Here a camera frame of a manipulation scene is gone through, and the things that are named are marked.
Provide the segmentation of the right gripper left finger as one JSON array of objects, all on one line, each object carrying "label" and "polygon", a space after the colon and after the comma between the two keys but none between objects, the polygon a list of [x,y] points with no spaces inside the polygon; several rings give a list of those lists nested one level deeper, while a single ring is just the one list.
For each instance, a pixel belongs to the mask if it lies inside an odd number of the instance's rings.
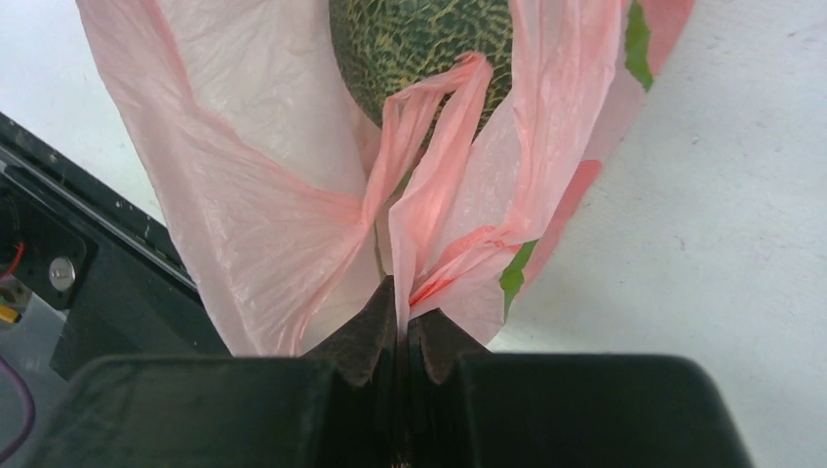
[{"label": "right gripper left finger", "polygon": [[72,379],[30,467],[389,467],[394,285],[299,358],[130,357]]}]

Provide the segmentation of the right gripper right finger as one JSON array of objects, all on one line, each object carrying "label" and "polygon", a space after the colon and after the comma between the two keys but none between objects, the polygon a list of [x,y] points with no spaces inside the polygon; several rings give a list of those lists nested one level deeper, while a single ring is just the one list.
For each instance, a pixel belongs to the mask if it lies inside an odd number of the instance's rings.
[{"label": "right gripper right finger", "polygon": [[714,381],[652,354],[493,353],[439,310],[409,324],[415,467],[748,467]]}]

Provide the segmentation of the pink plastic bag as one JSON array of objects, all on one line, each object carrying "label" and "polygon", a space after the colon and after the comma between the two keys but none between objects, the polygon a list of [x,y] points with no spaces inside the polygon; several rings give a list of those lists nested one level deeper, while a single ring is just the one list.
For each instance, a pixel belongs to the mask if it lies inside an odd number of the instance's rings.
[{"label": "pink plastic bag", "polygon": [[98,73],[237,356],[296,355],[390,277],[395,324],[482,342],[543,270],[676,46],[690,1],[505,1],[512,86],[479,53],[388,97],[335,59],[332,1],[81,1]]}]

